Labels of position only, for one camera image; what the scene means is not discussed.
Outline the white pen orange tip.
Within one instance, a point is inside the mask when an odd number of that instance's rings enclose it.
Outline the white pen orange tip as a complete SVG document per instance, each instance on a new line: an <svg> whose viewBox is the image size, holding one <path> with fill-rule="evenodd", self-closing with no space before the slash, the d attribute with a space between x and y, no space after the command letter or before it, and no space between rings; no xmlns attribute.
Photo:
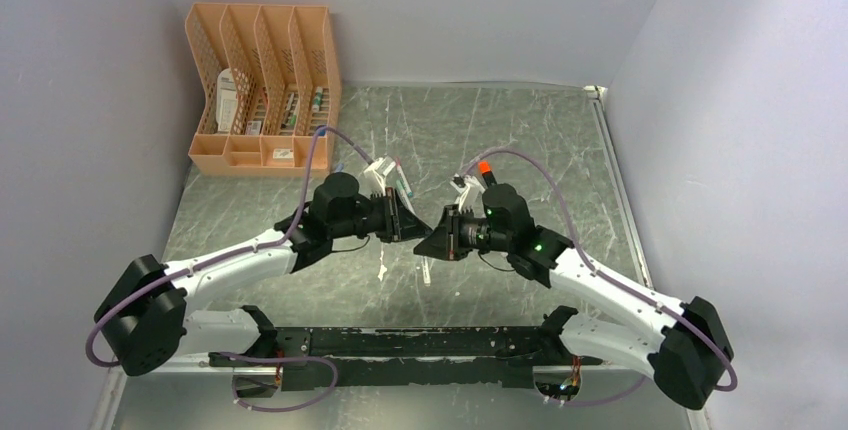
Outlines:
<svg viewBox="0 0 848 430"><path fill-rule="evenodd" d="M426 287L430 287L432 284L432 279L430 271L430 262L427 258L421 260L421 272L424 285Z"/></svg>

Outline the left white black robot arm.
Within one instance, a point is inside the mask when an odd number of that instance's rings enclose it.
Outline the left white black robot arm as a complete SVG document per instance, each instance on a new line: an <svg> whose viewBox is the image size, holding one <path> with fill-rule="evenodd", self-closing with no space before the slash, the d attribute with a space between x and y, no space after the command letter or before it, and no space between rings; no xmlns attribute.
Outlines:
<svg viewBox="0 0 848 430"><path fill-rule="evenodd" d="M87 358L139 376L190 354L240 355L254 366L280 356L278 331L257 307L207 307L223 293L319 262L334 253L337 239L395 243L431 233L393 188L370 196L359 190L354 176L332 173L290 217L243 243L185 260L133 260L94 314Z"/></svg>

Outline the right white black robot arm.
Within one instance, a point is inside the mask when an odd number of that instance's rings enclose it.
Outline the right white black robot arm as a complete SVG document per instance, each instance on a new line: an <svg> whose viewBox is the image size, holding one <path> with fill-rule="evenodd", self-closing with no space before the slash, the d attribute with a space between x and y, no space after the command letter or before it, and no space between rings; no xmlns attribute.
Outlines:
<svg viewBox="0 0 848 430"><path fill-rule="evenodd" d="M723 390L733 349L711 302L661 294L578 252L569 238L536 224L526 200L508 184L486 189L482 202L481 217L464 198L445 206L414 252L442 261L473 251L502 253L518 275L569 291L610 316L608 322L575 310L547 316L539 348L548 362L577 355L624 366L690 410L703 409L712 393Z"/></svg>

